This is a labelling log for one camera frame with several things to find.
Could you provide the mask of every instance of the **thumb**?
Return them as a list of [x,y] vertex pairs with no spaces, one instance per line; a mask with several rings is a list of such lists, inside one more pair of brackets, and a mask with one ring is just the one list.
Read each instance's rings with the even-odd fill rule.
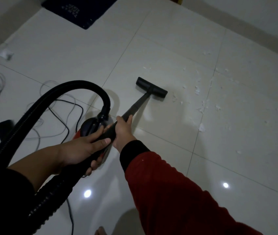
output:
[[103,148],[105,148],[107,145],[109,145],[111,142],[110,138],[105,138],[99,141],[96,141],[94,143],[91,144],[91,150],[89,151],[90,154],[94,154],[95,152],[97,152],[98,150],[101,150]]

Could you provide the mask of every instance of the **black cable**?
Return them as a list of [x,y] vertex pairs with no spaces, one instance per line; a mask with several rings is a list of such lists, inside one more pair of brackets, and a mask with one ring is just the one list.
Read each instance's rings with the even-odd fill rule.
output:
[[[60,99],[57,99],[56,101],[62,101],[62,102],[68,102],[68,101],[65,101],[65,100],[60,100]],[[78,105],[78,104],[75,104],[75,103],[72,103],[72,102],[68,102],[70,104],[73,104],[73,105],[77,105],[79,106],[81,109],[82,109],[82,112],[81,112],[81,115],[77,121],[77,124],[76,124],[76,133],[77,133],[77,129],[78,129],[78,124],[82,118],[82,115],[83,115],[83,108],[82,106]],[[61,142],[61,144],[67,139],[68,135],[69,135],[69,128],[68,126],[50,109],[50,107],[48,107],[49,110],[51,111],[51,113],[66,127],[67,129],[67,134],[66,134],[66,137],[63,139],[63,141]],[[71,221],[71,235],[74,234],[74,218],[73,218],[73,215],[72,215],[72,211],[71,211],[71,207],[70,207],[70,203],[69,203],[69,199],[67,198],[66,199],[67,201],[67,205],[68,205],[68,211],[69,211],[69,217],[70,217],[70,221]]]

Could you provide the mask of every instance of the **vacuum nozzle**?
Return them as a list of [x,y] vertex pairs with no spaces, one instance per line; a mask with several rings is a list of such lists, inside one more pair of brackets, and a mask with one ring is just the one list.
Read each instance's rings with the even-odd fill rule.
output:
[[152,95],[155,95],[155,96],[160,97],[160,98],[165,98],[165,96],[168,93],[167,90],[164,90],[164,89],[148,82],[147,80],[145,80],[141,77],[138,77],[136,85],[139,86],[140,88],[142,88],[145,91],[149,90]]

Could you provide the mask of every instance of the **hand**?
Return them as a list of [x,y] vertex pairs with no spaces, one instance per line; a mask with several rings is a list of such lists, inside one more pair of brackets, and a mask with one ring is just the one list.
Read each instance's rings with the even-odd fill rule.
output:
[[125,120],[120,116],[117,116],[116,120],[116,138],[113,141],[113,146],[119,151],[119,153],[121,153],[121,150],[123,150],[127,143],[137,139],[132,135],[131,132],[132,115],[129,116],[127,122],[125,122]]
[[[58,147],[58,157],[61,161],[61,167],[77,164],[82,162],[84,159],[105,148],[110,144],[111,139],[106,138],[92,143],[96,140],[102,133],[107,130],[101,126],[95,133],[90,134],[86,137],[80,137],[69,142],[56,145]],[[91,162],[91,167],[86,170],[86,175],[90,175],[93,170],[97,169],[102,162],[102,157]]]

